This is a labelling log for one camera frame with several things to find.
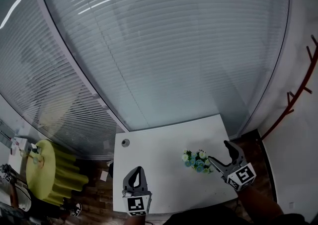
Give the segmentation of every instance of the coat rack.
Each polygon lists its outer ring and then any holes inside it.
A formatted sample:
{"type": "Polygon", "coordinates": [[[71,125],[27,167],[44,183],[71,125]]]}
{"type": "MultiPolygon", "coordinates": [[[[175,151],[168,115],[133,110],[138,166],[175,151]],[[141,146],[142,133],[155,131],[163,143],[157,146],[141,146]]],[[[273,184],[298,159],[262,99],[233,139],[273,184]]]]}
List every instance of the coat rack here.
{"type": "Polygon", "coordinates": [[[293,105],[295,104],[295,102],[297,101],[297,99],[299,98],[299,96],[302,94],[302,92],[304,90],[310,94],[313,93],[310,89],[308,89],[306,87],[306,85],[307,85],[308,80],[310,79],[310,77],[315,69],[315,66],[316,66],[316,63],[318,60],[318,43],[313,35],[311,35],[311,38],[316,45],[316,49],[315,49],[314,56],[312,56],[309,47],[306,46],[311,63],[310,63],[310,66],[307,70],[307,73],[304,77],[304,80],[303,80],[302,84],[299,86],[295,95],[292,92],[287,93],[288,105],[287,105],[286,109],[281,114],[281,116],[277,119],[277,121],[272,125],[272,127],[270,127],[269,130],[260,138],[261,141],[264,140],[277,127],[277,125],[284,119],[285,116],[294,112],[293,105]]]}

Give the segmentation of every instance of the forearm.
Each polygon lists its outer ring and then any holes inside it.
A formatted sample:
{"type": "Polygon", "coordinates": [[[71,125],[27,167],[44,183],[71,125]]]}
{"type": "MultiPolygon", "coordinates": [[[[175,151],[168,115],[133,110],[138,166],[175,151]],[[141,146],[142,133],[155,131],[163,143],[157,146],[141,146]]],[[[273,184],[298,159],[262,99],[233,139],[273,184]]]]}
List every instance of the forearm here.
{"type": "Polygon", "coordinates": [[[251,186],[238,192],[238,199],[242,202],[251,219],[257,224],[267,224],[283,214],[277,203],[251,186]]]}
{"type": "Polygon", "coordinates": [[[18,195],[16,193],[16,188],[13,184],[10,184],[10,191],[11,206],[14,208],[19,208],[18,195]]]}
{"type": "Polygon", "coordinates": [[[124,225],[145,225],[146,216],[129,216],[124,225]]]}

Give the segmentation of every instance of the yellow tablecloth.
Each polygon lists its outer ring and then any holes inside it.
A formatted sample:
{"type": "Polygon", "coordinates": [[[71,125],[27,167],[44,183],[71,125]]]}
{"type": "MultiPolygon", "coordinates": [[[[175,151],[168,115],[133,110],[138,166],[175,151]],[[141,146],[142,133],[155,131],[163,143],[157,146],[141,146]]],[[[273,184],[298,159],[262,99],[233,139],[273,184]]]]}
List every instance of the yellow tablecloth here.
{"type": "Polygon", "coordinates": [[[81,191],[88,183],[88,177],[79,174],[74,166],[75,157],[63,152],[63,148],[48,140],[36,144],[42,148],[44,166],[39,168],[28,158],[26,165],[26,181],[29,190],[40,200],[53,205],[63,204],[63,198],[71,198],[71,191],[81,191]]]}

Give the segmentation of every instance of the white marker cube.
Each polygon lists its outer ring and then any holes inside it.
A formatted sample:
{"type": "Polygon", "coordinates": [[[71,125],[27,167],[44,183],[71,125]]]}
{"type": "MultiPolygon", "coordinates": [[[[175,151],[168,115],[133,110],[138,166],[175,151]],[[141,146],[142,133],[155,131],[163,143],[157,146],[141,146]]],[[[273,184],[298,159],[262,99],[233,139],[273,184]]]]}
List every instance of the white marker cube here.
{"type": "Polygon", "coordinates": [[[227,178],[227,183],[230,184],[235,190],[240,191],[250,185],[256,177],[256,173],[251,163],[240,168],[234,173],[230,174],[227,178]]]}
{"type": "Polygon", "coordinates": [[[123,197],[126,212],[130,216],[147,215],[150,208],[151,196],[123,197]]]}

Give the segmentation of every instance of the window blind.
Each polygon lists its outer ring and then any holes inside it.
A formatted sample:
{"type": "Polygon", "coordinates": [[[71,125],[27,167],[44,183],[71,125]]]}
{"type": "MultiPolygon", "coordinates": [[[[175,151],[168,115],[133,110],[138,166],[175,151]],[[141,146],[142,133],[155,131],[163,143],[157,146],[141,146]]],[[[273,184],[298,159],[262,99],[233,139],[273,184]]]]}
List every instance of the window blind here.
{"type": "MultiPolygon", "coordinates": [[[[0,1],[2,21],[16,0],[0,1]]],[[[36,0],[21,0],[0,29],[0,79],[0,93],[43,134],[83,156],[113,155],[121,130],[67,61],[36,0]]]]}
{"type": "Polygon", "coordinates": [[[221,114],[236,136],[274,70],[289,0],[46,0],[130,130],[221,114]]]}

